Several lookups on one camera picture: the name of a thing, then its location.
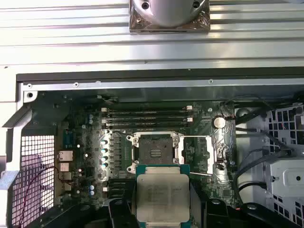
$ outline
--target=aluminum panel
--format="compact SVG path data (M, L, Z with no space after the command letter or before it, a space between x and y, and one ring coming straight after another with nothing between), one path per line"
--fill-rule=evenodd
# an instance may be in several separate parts
M209 33L130 34L128 11L128 0L7 2L0 66L16 73L304 66L303 4L212 0Z

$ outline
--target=cable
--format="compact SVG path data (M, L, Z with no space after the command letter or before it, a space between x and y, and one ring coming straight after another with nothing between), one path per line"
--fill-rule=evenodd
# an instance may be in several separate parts
M72 184L70 184L70 183L68 183L68 182L65 182L64 180L62 180L62 179L59 178L59 169L58 169L57 167L55 167L55 166L50 166L50 167L48 167L48 168L45 168L45 169L39 171L39 172L37 173L37 175L31 179L31 181L29 182L28 187L27 187L27 189L26 189L26 191L25 191L25 195L24 195L24 198L23 198L23 209L22 209L22 213L21 213L20 221L19 221L19 225L18 225L19 228L21 227L22 221L23 221L23 219L24 219L25 206L26 206L26 203L27 203L29 188L30 188L31 184L32 184L32 183L34 182L34 180L37 179L44 171L49 170L49 169L53 169L53 168L54 168L55 170L57 170L57 172L58 172L58 179L59 179L61 182L67 183L68 185L71 185L71 186L72 186Z
M258 133L258 130L255 128L241 128L241 127L236 127L237 131L240 132L254 132L254 133ZM286 148L289 150L292 150L291 148L289 148L287 145L285 145L284 143L282 143L280 140L278 140L277 138L273 137L271 134L269 134L268 132L261 130L260 131L263 135L267 136L269 139L271 139L275 144L277 144L278 146L280 146L281 148Z
M279 157L280 155L282 155L281 153L277 153L277 154L271 154L271 155L266 155L264 157L261 157L251 163L249 163L248 165L246 165L244 168L240 169L235 176L233 177L233 181L232 181L232 188L236 194L236 197L238 198L239 202L241 204L243 204L243 200L239 194L239 190L238 190L238 178L245 172L247 172L248 170L250 170L251 168L255 167L256 165L262 163L262 162L266 162L272 159L276 159L277 157Z
M241 96L235 96L227 101L224 102L224 105L227 105L229 102L236 100L236 99L240 99L240 98L246 98L246 97L256 97L257 99L259 99L262 103L264 103L266 106L268 106L271 110L274 110L275 108L268 103L265 99L261 98L260 96L256 95L256 94L250 94L250 95L241 95Z
M267 189L267 185L265 182L250 182L250 183L247 183L247 184L243 184L241 187L238 188L238 191L241 191L243 190L244 188L247 188L249 186L260 186L261 188L263 189Z
M263 148L260 148L260 149L255 149L255 150L251 150L248 152L247 156L245 158L243 158L242 162L240 163L239 167L243 167L243 164L244 164L244 161L252 154L252 153L255 153L255 152L267 152L269 153L268 150L265 150Z

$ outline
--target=black cable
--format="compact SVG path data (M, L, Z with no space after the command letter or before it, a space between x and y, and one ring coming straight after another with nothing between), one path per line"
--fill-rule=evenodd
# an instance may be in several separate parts
M261 188L263 189L267 189L267 185L265 182L250 182L250 183L247 183L247 184L243 184L241 187L238 188L238 191L241 191L243 190L244 188L247 188L249 186L260 186Z
M262 162L266 162L272 159L276 159L277 157L279 157L280 155L282 155L282 153L278 152L277 154L271 154L271 155L266 155L263 156L249 164L247 164L244 168L240 169L233 177L233 181L232 181L232 188L236 194L236 197L238 198L240 204L243 204L243 200L239 194L239 190L238 190L238 178L245 172L247 172L248 170L250 170L251 168L255 167L256 165L262 163Z
M275 110L275 108L268 103L265 99L261 98L260 96L256 95L256 94L250 94L250 95L241 95L241 96L235 96L227 101L224 102L224 105L227 105L229 102L236 100L236 99L240 99L240 98L247 98L247 97L256 97L258 100L260 100L262 103L264 103L266 106L268 106L271 110Z
M240 132L254 132L254 133L258 133L258 130L255 128L241 128L241 127L236 127L237 131ZM260 131L263 135L267 136L269 139L271 139L275 144L277 144L278 146L280 146L281 148L286 148L291 150L291 148L289 148L288 146L286 146L284 143L282 143L280 140L278 140L277 138L273 137L271 134L269 134L268 132L261 130Z
M251 150L248 152L247 156L245 158L243 158L242 162L240 163L239 167L242 168L243 167L243 164L244 164L244 161L252 154L252 153L255 153L255 152L267 152L269 153L268 150L265 150L263 148L260 148L260 149L255 149L255 150Z

